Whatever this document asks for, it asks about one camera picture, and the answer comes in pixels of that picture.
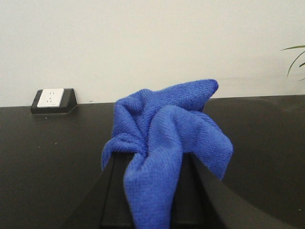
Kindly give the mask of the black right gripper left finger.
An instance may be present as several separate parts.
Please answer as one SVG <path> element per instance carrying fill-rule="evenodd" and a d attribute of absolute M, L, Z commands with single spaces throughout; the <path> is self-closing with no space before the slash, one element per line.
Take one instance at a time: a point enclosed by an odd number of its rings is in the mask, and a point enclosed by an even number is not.
<path fill-rule="evenodd" d="M 123 175 L 133 154 L 113 154 L 92 190 L 61 229 L 132 229 Z"/>

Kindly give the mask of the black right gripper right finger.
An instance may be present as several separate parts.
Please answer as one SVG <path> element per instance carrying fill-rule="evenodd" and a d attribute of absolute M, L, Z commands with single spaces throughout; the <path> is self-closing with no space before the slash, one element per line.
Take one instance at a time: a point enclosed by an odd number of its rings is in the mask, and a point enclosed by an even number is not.
<path fill-rule="evenodd" d="M 292 229 L 255 207 L 213 175 L 194 154 L 184 154 L 172 207 L 173 229 Z"/>

